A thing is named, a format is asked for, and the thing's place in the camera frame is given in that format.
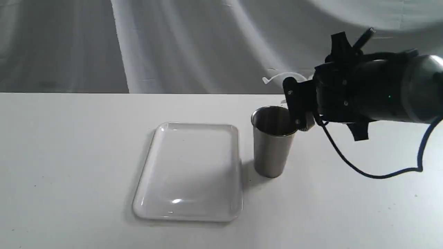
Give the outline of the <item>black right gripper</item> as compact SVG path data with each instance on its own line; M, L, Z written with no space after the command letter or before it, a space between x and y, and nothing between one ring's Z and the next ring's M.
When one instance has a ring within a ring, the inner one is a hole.
M331 122L343 123L354 141L368 140L372 120L357 112L351 104L356 88L349 75L363 55L362 47L373 35L374 32L364 32L351 45L345 32L335 33L331 35L330 54L322 65L315 68L315 83L313 80L298 82L294 77L285 78L285 99L297 130L308 131L316 123L323 127Z

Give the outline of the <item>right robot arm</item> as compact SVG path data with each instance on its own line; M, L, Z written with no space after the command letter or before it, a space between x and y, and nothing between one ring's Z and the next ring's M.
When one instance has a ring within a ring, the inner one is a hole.
M284 79L290 120L307 131L323 121L344 123L354 140L367 140L369 123L432 123L442 116L442 58L403 52L364 54L375 31L351 45L345 32L331 35L331 52L311 80Z

